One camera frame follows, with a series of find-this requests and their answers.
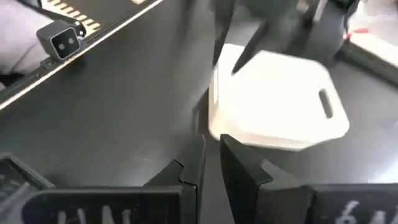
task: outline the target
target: red object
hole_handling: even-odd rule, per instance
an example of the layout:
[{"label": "red object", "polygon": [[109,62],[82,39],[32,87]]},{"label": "red object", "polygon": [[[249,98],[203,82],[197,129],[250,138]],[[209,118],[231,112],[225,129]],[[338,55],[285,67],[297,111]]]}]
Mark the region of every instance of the red object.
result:
[{"label": "red object", "polygon": [[352,33],[347,34],[346,39],[349,39],[353,33],[354,34],[368,34],[369,29],[368,28],[356,29]]}]

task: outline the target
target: white cloth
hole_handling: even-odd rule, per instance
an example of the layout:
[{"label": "white cloth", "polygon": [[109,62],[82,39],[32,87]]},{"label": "white cloth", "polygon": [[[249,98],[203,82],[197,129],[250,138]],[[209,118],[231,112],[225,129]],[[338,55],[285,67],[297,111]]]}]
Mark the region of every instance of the white cloth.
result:
[{"label": "white cloth", "polygon": [[0,91],[5,90],[5,89],[6,89],[6,87],[2,83],[0,83]]},{"label": "white cloth", "polygon": [[26,74],[48,57],[36,32],[51,19],[16,0],[0,0],[0,73]]}]

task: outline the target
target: black table surface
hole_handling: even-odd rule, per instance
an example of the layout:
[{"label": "black table surface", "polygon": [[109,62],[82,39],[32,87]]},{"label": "black table surface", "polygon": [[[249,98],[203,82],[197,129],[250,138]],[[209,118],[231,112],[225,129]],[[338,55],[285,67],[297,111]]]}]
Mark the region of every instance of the black table surface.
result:
[{"label": "black table surface", "polygon": [[[0,111],[0,153],[59,188],[136,186],[202,132],[201,218],[232,223],[218,143],[206,131],[213,14],[206,1],[183,2],[165,0]],[[258,152],[310,183],[397,181],[398,89],[343,62],[330,73],[350,121],[346,136],[302,152]]]}]

